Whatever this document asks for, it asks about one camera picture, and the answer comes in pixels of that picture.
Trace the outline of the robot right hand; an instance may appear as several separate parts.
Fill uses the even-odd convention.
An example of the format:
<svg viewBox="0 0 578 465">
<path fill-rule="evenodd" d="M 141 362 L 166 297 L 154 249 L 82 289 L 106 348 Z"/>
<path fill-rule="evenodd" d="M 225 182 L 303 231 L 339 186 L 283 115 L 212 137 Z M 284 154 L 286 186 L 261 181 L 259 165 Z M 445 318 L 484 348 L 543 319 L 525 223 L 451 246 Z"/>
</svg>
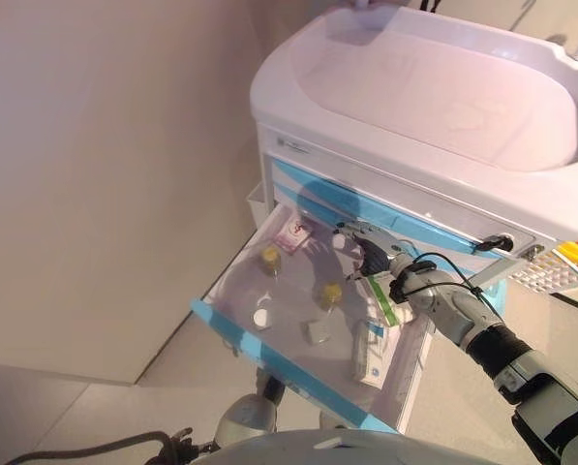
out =
<svg viewBox="0 0 578 465">
<path fill-rule="evenodd" d="M 350 239 L 361 250 L 360 265 L 347 276 L 347 280 L 359 280 L 382 272 L 397 275 L 412 264 L 409 252 L 395 236 L 370 223 L 340 222 L 336 224 L 334 233 Z"/>
</svg>

